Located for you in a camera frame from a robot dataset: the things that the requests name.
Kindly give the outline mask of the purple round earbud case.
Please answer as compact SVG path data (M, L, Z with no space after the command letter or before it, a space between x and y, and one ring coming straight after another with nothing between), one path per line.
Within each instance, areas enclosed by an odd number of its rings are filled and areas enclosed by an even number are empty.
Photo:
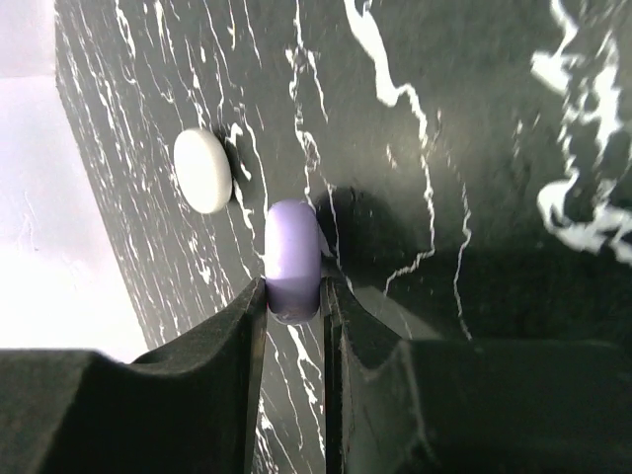
M269 210L265 226L267 304L284 325L309 322L320 305L321 248L314 210L287 199Z

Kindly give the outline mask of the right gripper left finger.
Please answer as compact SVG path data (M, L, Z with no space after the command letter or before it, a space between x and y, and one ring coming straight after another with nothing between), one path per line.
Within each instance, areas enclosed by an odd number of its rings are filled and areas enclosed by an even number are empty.
M256 278L131 363L94 351L3 351L2 471L249 472L266 314Z

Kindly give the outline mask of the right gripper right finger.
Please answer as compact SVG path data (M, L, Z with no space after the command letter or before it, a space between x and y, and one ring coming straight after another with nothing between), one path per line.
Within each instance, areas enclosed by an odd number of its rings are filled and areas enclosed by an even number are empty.
M320 288L330 473L627 473L631 361L596 342L406 340Z

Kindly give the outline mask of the white earbud charging case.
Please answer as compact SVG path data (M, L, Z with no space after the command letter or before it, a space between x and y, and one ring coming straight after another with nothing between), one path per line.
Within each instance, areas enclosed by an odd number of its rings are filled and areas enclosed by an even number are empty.
M212 132L201 128L183 130L174 143L174 168L181 192L196 212L216 213L230 201L230 164Z

